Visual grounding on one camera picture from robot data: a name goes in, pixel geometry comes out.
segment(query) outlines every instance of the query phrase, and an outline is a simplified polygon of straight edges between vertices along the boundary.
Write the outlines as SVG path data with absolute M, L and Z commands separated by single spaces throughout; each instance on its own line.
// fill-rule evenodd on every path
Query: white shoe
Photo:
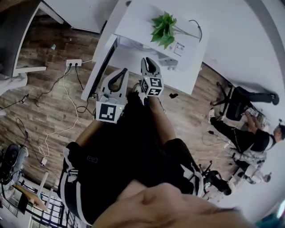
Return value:
M 138 92 L 139 98 L 142 100 L 142 104 L 144 105 L 144 99 L 147 97 L 146 94 L 142 91 L 142 87 L 139 83 L 135 84 L 133 87 L 133 92 Z
M 211 109 L 209 111 L 209 117 L 208 117 L 208 122 L 211 123 L 211 118 L 215 118 L 215 110 L 214 109 Z

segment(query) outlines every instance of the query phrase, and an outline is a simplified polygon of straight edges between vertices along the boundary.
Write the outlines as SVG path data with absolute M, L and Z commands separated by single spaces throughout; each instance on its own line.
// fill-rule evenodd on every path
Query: cable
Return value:
M 90 59 L 90 60 L 88 60 L 88 61 L 85 61 L 85 62 L 82 62 L 82 63 L 86 63 L 86 62 L 91 62 L 93 59 Z
M 77 79 L 78 79 L 78 81 L 79 81 L 79 83 L 80 83 L 80 86 L 81 86 L 82 90 L 84 90 L 84 89 L 83 89 L 83 86 L 82 86 L 82 83 L 81 83 L 81 81 L 80 81 L 80 79 L 79 79 L 79 75 L 78 75 L 78 73 L 77 73 L 77 68 L 76 68 L 76 67 L 77 67 L 77 66 L 75 66 L 75 71 L 76 71 L 76 74 L 77 74 Z M 87 105 L 86 105 L 86 106 L 78 106 L 78 107 L 76 108 L 77 112 L 78 112 L 78 113 L 85 113 L 86 110 L 87 110 L 92 116 L 95 116 L 95 114 L 96 114 L 96 109 L 94 109 L 94 111 L 91 112 L 91 111 L 88 109 L 88 105 L 89 105 L 89 102 L 88 102 L 88 100 L 87 100 Z M 84 111 L 78 111 L 78 108 L 85 108 L 85 109 L 84 109 Z
M 66 67 L 65 74 L 64 74 L 63 76 L 59 77 L 59 78 L 54 82 L 54 84 L 53 84 L 52 88 L 49 90 L 49 92 L 47 92 L 47 93 L 41 93 L 40 96 L 38 96 L 38 97 L 36 97 L 36 98 L 30 98 L 31 100 L 37 101 L 37 103 L 36 103 L 36 106 L 37 106 L 37 107 L 40 107 L 40 106 L 39 106 L 39 99 L 41 98 L 41 96 L 44 95 L 44 94 L 49 94 L 49 93 L 53 90 L 55 84 L 58 83 L 65 75 L 68 74 L 68 72 L 70 71 L 70 68 L 71 68 L 71 66 L 69 66 L 69 69 L 68 69 L 68 71 L 67 71 L 67 67 Z
M 88 102 L 88 100 L 87 100 L 87 105 L 86 105 L 86 106 L 78 106 L 78 107 L 76 108 L 77 112 L 78 112 L 78 113 L 85 113 L 86 110 L 87 110 L 92 116 L 95 116 L 95 114 L 96 114 L 96 109 L 94 109 L 94 111 L 91 112 L 91 111 L 88 109 L 88 105 L 89 105 L 89 102 Z M 78 111 L 78 108 L 85 108 L 85 109 L 84 109 L 84 111 Z
M 49 156 L 49 146 L 48 146 L 48 144 L 47 144 L 47 142 L 46 142 L 46 140 L 48 139 L 49 135 L 52 135 L 52 134 L 55 134 L 55 133 L 62 133 L 62 132 L 65 132 L 65 131 L 68 131 L 68 130 L 73 129 L 73 128 L 75 127 L 75 124 L 77 123 L 77 121 L 78 121 L 78 119 L 79 119 L 78 113 L 77 113 L 77 108 L 76 108 L 76 106 L 75 106 L 73 100 L 70 98 L 70 96 L 69 96 L 69 94 L 68 94 L 68 91 L 67 91 L 67 88 L 65 87 L 65 75 L 66 75 L 66 73 L 67 73 L 67 72 L 66 72 L 66 71 L 67 71 L 67 68 L 68 68 L 68 67 L 66 67 L 66 70 L 65 70 L 65 73 L 64 73 L 64 76 L 63 76 L 63 86 L 64 86 L 64 88 L 65 88 L 65 90 L 66 90 L 67 97 L 71 100 L 72 104 L 73 104 L 74 107 L 75 107 L 77 119 L 76 119 L 76 121 L 74 122 L 74 125 L 73 125 L 71 128 L 68 128 L 68 129 L 65 129 L 65 130 L 62 130 L 62 131 L 55 131 L 55 132 L 53 132 L 53 133 L 48 133 L 48 134 L 47 134 L 47 136 L 46 136 L 46 138 L 45 138 L 45 144 L 46 144 L 47 149 L 48 149 L 48 154 L 46 155 L 45 152 L 44 152 L 44 150 L 43 150 L 43 148 L 42 148 L 41 146 L 39 146 L 39 152 L 40 152 L 41 155 L 44 156 L 44 158 L 45 158 L 46 156 Z
M 79 83 L 80 83 L 80 85 L 81 85 L 82 90 L 84 90 L 84 89 L 83 89 L 83 86 L 82 86 L 82 83 L 81 83 L 81 81 L 80 81 L 80 79 L 79 79 L 79 76 L 78 76 L 76 67 L 77 67 L 77 66 L 75 66 L 75 71 L 76 71 L 76 74 L 77 74 L 77 79 L 78 79 L 78 81 L 79 81 Z
M 213 144 L 205 144 L 205 142 L 204 142 L 204 136 L 205 136 L 206 133 L 209 133 L 209 134 L 211 134 L 211 135 L 216 136 L 218 139 L 222 140 L 223 142 L 216 142 L 216 143 L 213 143 Z M 228 141 L 226 141 L 226 140 L 222 139 L 221 137 L 219 137 L 218 135 L 214 134 L 214 132 L 211 131 L 211 130 L 204 132 L 203 135 L 202 135 L 202 143 L 203 143 L 205 146 L 208 146 L 208 147 L 209 147 L 209 146 L 216 145 L 216 144 L 221 144 L 221 143 L 224 143 L 224 142 L 225 142 L 225 143 L 228 143 Z
M 17 172 L 22 173 L 21 170 L 18 170 L 18 171 L 16 171 L 16 172 L 14 172 L 11 176 L 13 176 L 13 175 L 14 175 L 15 173 L 17 173 Z M 2 185 L 2 193 L 1 193 L 1 194 L 3 194 L 2 196 L 4 197 L 4 199 L 9 200 L 9 199 L 15 194 L 16 188 L 14 187 L 14 189 L 15 189 L 14 192 L 13 192 L 13 193 L 10 195 L 10 197 L 7 199 L 6 196 L 5 196 L 5 192 L 6 192 L 6 191 L 9 191 L 9 189 L 4 190 L 4 187 L 3 187 L 3 183 L 2 183 L 2 182 L 1 182 L 1 185 Z
M 200 40 L 199 40 L 199 43 L 200 43 L 200 41 L 201 41 L 201 39 L 202 39 L 202 36 L 203 36 L 201 26 L 199 25 L 199 23 L 198 23 L 196 20 L 189 20 L 189 22 L 190 22 L 190 21 L 194 21 L 194 22 L 196 22 L 197 25 L 198 25 L 198 29 L 200 30 L 200 33 L 201 33 Z
M 4 109 L 7 109 L 8 107 L 11 107 L 12 105 L 15 105 L 15 104 L 17 104 L 17 103 L 20 103 L 21 101 L 22 101 L 22 100 L 20 100 L 20 101 L 18 101 L 18 102 L 15 102 L 15 103 L 13 103 L 13 104 L 7 106 L 7 107 L 1 108 L 0 111 L 1 111 L 1 110 L 4 110 Z
M 22 129 L 21 129 L 19 123 L 17 122 L 18 120 L 19 120 L 20 123 L 23 125 L 24 132 L 22 131 Z M 42 164 L 41 164 L 41 161 L 40 161 L 39 158 L 37 157 L 36 151 L 34 150 L 33 146 L 31 145 L 31 143 L 30 143 L 30 141 L 29 141 L 28 132 L 27 132 L 27 130 L 26 130 L 26 128 L 25 128 L 25 126 L 24 126 L 24 124 L 23 124 L 23 122 L 21 121 L 20 118 L 17 118 L 17 119 L 16 119 L 16 124 L 18 125 L 18 128 L 20 129 L 20 131 L 22 132 L 22 134 L 23 134 L 23 135 L 25 136 L 25 138 L 27 139 L 27 142 L 29 143 L 30 148 L 33 150 L 33 152 L 34 152 L 34 154 L 35 154 L 35 156 L 36 156 L 37 161 L 39 162 L 40 165 L 42 165 Z M 51 172 L 56 176 L 56 178 L 60 179 L 52 170 L 50 170 L 49 168 L 47 168 L 45 165 L 42 165 L 42 166 L 43 166 L 44 168 L 46 168 L 47 170 L 51 171 Z

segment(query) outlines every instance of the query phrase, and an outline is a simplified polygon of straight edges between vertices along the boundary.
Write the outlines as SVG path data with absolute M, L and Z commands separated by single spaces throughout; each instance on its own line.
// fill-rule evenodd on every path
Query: office chair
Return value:
M 230 91 L 226 94 L 219 82 L 217 82 L 217 86 L 220 87 L 224 100 L 217 103 L 211 102 L 210 105 L 218 106 L 224 104 L 224 110 L 220 112 L 220 115 L 224 116 L 227 111 L 226 117 L 230 120 L 240 121 L 246 107 L 255 109 L 251 102 L 272 103 L 274 105 L 279 103 L 279 96 L 275 93 L 251 93 L 240 86 L 234 88 L 229 83 Z

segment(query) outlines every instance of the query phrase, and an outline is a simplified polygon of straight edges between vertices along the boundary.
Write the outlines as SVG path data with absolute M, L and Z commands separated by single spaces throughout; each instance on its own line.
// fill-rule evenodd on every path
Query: wooden floor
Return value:
M 51 18 L 35 18 L 26 35 L 19 62 L 22 65 L 36 65 L 43 62 L 46 64 L 47 70 L 29 73 L 27 85 L 4 93 L 0 97 L 0 106 L 8 106 L 19 101 L 26 94 L 33 98 L 42 92 L 47 92 L 56 79 L 63 75 L 66 69 L 66 59 L 82 59 L 83 61 L 92 59 L 98 39 L 98 35 L 73 31 L 69 26 L 57 24 Z M 56 45 L 55 50 L 51 49 L 53 44 Z M 88 62 L 78 68 L 83 86 L 87 83 L 93 66 L 94 63 Z M 203 134 L 208 130 L 214 130 L 208 124 L 207 114 L 211 108 L 210 101 L 216 100 L 220 94 L 216 82 L 225 83 L 225 80 L 207 66 L 203 65 L 202 68 L 191 96 L 166 87 L 161 96 L 161 102 L 175 128 L 177 137 L 187 144 L 197 164 L 206 167 L 212 160 L 212 169 L 219 170 L 224 179 L 228 179 L 235 167 L 229 165 L 232 160 L 223 152 L 225 143 L 208 134 L 204 137 L 205 144 L 219 144 L 206 146 L 202 142 Z M 108 68 L 106 74 L 112 71 L 114 71 L 113 68 Z M 132 75 L 129 80 L 129 87 L 132 87 L 137 80 L 137 76 Z M 65 86 L 76 106 L 86 105 L 86 102 L 80 99 L 82 90 L 74 69 L 66 76 Z M 179 95 L 171 99 L 170 93 L 178 93 Z M 90 110 L 94 110 L 95 101 L 89 103 Z M 43 158 L 38 147 L 42 146 L 47 153 L 46 135 L 70 128 L 76 120 L 74 106 L 67 98 L 63 80 L 55 85 L 51 93 L 42 96 L 40 107 L 28 99 L 24 104 L 11 106 L 7 112 L 7 117 L 0 119 L 0 143 L 24 143 L 24 137 L 16 125 L 16 118 L 20 118 L 28 131 L 29 140 L 34 148 L 33 151 L 26 144 L 29 157 L 24 162 L 23 173 L 39 183 L 48 170 L 41 167 L 36 159 L 35 153 L 39 160 Z M 74 141 L 93 119 L 94 117 L 88 112 L 79 114 L 79 120 L 72 130 L 49 136 L 47 142 L 50 154 L 47 156 L 46 166 L 57 177 L 60 176 L 62 170 L 62 148 Z M 235 126 L 241 125 L 242 122 L 235 123 Z M 58 178 L 52 172 L 49 172 L 46 186 L 57 188 Z

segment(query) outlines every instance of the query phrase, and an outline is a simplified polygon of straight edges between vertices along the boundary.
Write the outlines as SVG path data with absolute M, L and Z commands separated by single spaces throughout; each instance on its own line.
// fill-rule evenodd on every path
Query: black pants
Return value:
M 218 121 L 216 118 L 211 118 L 211 124 L 231 140 L 240 153 L 246 151 L 254 143 L 255 135 L 252 132 L 239 130 L 225 124 L 223 121 Z

